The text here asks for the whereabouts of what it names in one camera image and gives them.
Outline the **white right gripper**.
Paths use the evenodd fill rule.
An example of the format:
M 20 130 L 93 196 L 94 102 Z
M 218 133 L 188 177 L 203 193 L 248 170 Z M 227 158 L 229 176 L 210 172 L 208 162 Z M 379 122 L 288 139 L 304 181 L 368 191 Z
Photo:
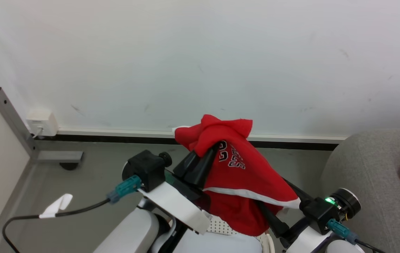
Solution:
M 311 197 L 307 192 L 300 189 L 287 179 L 283 178 L 283 180 L 293 189 L 302 203 L 310 203 L 313 201 L 313 197 Z M 280 243 L 283 245 L 283 247 L 287 248 L 287 253 L 318 253 L 325 248 L 325 245 L 331 236 L 330 231 L 326 234 L 321 234 L 312 227 L 308 226 L 291 244 L 289 241 L 291 232 L 288 224 L 277 218 L 277 216 L 272 213 L 272 211 L 269 210 L 269 208 L 266 207 L 265 203 L 262 201 L 256 201 L 255 203 L 258 209 L 261 211 L 264 219 L 269 224 L 269 228 L 271 229 L 272 233 L 280 240 Z

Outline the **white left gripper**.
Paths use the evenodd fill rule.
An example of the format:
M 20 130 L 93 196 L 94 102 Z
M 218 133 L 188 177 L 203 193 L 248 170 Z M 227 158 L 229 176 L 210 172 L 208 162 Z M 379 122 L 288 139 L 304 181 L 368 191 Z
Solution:
M 187 175 L 187 182 L 196 187 L 204 187 L 207 177 L 211 171 L 213 162 L 218 153 L 220 144 L 217 142 L 211 146 L 201 158 L 193 150 L 182 161 L 175 166 L 173 174 L 179 178 Z M 184 197 L 170 183 L 174 181 L 174 176 L 168 170 L 165 170 L 166 179 L 169 182 L 163 182 L 150 192 L 145 192 L 144 188 L 138 189 L 140 193 L 161 210 L 178 219 L 189 227 L 189 229 L 204 234 L 210 226 L 208 216 L 194 203 Z

